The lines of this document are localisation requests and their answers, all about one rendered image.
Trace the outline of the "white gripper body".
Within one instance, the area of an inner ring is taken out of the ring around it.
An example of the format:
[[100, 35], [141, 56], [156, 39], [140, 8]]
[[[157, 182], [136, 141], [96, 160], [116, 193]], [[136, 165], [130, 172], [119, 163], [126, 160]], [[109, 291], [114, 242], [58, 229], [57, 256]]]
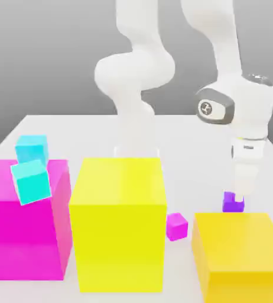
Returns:
[[260, 163], [233, 161], [234, 193], [236, 196], [250, 195], [255, 188]]

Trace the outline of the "small purple cube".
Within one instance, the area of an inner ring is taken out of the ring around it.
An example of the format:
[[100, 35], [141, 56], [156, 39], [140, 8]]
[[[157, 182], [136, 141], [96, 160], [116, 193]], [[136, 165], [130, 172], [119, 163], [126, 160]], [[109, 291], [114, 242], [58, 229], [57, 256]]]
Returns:
[[243, 199], [241, 202], [235, 201], [236, 195], [233, 192], [224, 192], [223, 196], [223, 212], [243, 212], [245, 207], [245, 200]]

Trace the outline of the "small magenta cube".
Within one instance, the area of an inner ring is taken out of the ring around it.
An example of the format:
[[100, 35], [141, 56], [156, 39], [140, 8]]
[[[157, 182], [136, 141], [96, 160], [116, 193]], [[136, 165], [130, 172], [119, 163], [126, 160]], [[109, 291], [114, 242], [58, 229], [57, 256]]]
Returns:
[[188, 221], [179, 213], [167, 215], [166, 236], [170, 241], [186, 238], [188, 234]]

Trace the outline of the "small turquoise cube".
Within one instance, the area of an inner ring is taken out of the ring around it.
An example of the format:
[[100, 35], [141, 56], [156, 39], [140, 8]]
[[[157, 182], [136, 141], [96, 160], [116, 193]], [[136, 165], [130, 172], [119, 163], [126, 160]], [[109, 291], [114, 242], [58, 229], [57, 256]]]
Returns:
[[12, 165], [11, 174], [21, 205], [51, 197], [48, 171], [41, 160]]

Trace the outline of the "small cyan cube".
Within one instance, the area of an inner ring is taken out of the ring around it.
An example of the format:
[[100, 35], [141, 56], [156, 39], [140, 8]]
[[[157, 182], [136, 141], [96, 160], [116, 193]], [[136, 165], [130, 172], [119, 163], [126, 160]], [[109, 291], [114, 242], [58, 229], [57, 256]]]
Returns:
[[22, 135], [15, 144], [18, 163], [40, 160], [48, 164], [48, 142], [46, 135]]

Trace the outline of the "large orange box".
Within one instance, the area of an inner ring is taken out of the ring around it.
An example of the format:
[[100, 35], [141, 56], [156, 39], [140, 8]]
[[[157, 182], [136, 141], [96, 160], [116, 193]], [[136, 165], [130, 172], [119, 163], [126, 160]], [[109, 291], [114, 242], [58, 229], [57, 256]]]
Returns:
[[266, 213], [197, 213], [191, 246], [204, 303], [273, 303]]

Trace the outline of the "large yellow box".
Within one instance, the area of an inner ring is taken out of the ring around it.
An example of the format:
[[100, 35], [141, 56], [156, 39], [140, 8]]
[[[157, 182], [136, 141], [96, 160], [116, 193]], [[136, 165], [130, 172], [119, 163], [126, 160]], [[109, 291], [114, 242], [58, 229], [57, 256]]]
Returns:
[[162, 291], [167, 200], [159, 158], [85, 158], [69, 209], [81, 292]]

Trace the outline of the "large magenta box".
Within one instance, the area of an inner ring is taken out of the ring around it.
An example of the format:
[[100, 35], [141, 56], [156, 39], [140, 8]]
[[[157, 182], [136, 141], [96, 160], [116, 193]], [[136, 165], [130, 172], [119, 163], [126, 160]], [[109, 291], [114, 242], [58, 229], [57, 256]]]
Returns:
[[67, 160], [47, 166], [51, 197], [22, 206], [11, 165], [0, 160], [0, 280], [61, 281], [72, 249]]

